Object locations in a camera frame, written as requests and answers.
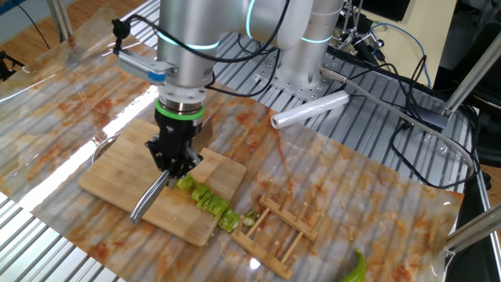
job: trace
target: metal rod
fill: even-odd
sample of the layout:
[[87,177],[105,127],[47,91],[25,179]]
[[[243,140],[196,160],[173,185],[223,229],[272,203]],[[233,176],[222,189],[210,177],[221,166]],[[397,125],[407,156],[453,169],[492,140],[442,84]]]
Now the metal rod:
[[355,20],[355,28],[357,28],[357,29],[358,29],[358,26],[359,26],[360,14],[362,13],[362,4],[363,4],[363,0],[360,0],[359,12],[357,13],[357,17],[356,17],[356,20]]
[[66,11],[66,6],[63,0],[47,0],[49,4],[50,13],[54,19],[57,31],[59,32],[59,39],[65,42],[72,34],[70,18]]
[[470,73],[463,79],[451,98],[445,103],[442,114],[450,117],[460,106],[460,104],[470,95],[477,83],[484,77],[485,73],[501,56],[501,33],[484,52]]
[[449,235],[445,249],[457,253],[501,228],[501,203]]
[[343,34],[346,33],[346,28],[348,27],[348,19],[350,18],[350,9],[352,3],[353,0],[350,0],[350,2],[348,3],[348,7],[346,8],[346,18],[344,19]]

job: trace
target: knife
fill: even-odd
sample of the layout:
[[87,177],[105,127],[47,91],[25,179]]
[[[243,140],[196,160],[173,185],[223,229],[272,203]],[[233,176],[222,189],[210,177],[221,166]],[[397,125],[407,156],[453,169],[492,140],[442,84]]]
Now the knife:
[[210,116],[202,125],[200,133],[198,133],[191,142],[191,147],[197,152],[200,151],[211,141],[213,130],[212,130],[212,116]]
[[[202,125],[200,132],[193,138],[191,147],[199,153],[207,145],[207,142],[211,140],[212,133],[212,121],[211,117],[209,117]],[[177,179],[170,177],[169,171],[162,172],[158,179],[142,195],[134,209],[132,209],[130,215],[132,223],[137,224],[139,222],[166,185],[172,188],[177,181]]]

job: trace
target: metal grating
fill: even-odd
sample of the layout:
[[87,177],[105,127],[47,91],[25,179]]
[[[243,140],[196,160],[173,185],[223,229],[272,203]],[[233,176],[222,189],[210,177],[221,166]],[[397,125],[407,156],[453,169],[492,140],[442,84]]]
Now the metal grating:
[[[139,13],[158,23],[159,8],[158,0],[150,0],[132,13]],[[157,36],[144,24],[135,23],[132,34],[147,45],[154,48],[157,45]],[[247,37],[242,38],[242,44],[248,49],[254,48],[254,43]],[[221,37],[217,56],[228,58],[245,56],[236,44],[236,34],[228,33]],[[218,63],[214,67],[216,77],[218,81],[238,92],[253,92],[265,84],[254,75],[265,57],[259,56],[242,63]],[[349,76],[363,71],[362,68],[339,59],[329,56],[327,59],[333,62],[331,67],[342,74]],[[381,99],[399,105],[404,104],[404,96],[399,94],[398,83],[392,78],[370,73],[355,81]],[[338,83],[334,83],[326,89],[326,93],[332,92],[339,86]],[[254,99],[277,111],[288,110],[304,103],[304,100],[274,88]],[[416,96],[416,99],[426,108],[434,108],[440,104],[440,101],[424,94]],[[400,122],[397,117],[375,104],[368,103],[365,98],[352,98],[341,112],[334,110],[310,118],[305,122],[305,126],[417,180],[388,146],[390,135]],[[464,117],[458,115],[451,117],[444,133],[470,148],[470,132]],[[466,175],[467,167],[460,158],[433,139],[425,139],[420,133],[406,132],[397,136],[395,143],[397,148],[433,183],[442,185],[452,183]],[[463,186],[454,187],[452,190],[463,192]],[[488,202],[484,204],[485,208],[488,208]],[[496,235],[492,235],[492,242],[497,256],[499,244]],[[2,194],[0,194],[0,244],[0,281],[123,281]]]

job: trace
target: knife blade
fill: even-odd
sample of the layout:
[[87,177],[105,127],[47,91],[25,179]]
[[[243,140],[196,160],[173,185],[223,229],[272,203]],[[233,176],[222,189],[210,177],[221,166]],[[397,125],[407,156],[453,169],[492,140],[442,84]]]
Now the knife blade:
[[202,130],[195,137],[193,137],[193,141],[191,142],[191,147],[199,153],[212,138],[212,117],[209,117],[204,124],[202,125]]

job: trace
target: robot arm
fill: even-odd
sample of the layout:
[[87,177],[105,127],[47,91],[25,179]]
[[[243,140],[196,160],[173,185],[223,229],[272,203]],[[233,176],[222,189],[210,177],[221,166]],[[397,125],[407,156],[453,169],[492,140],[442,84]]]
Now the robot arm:
[[[133,223],[142,218],[167,183],[173,184],[202,160],[192,149],[191,142],[201,130],[207,95],[204,86],[211,82],[216,60],[208,60],[179,44],[182,42],[199,53],[215,58],[220,36],[227,31],[237,31],[263,42],[276,34],[272,44],[289,49],[306,30],[312,2],[160,0],[160,23],[155,28],[159,37],[157,60],[120,50],[121,40],[130,31],[131,20],[114,21],[117,36],[115,53],[119,65],[125,71],[158,85],[159,90],[155,120],[160,132],[146,142],[146,146],[162,174],[132,211]],[[167,33],[178,39],[179,44]]]

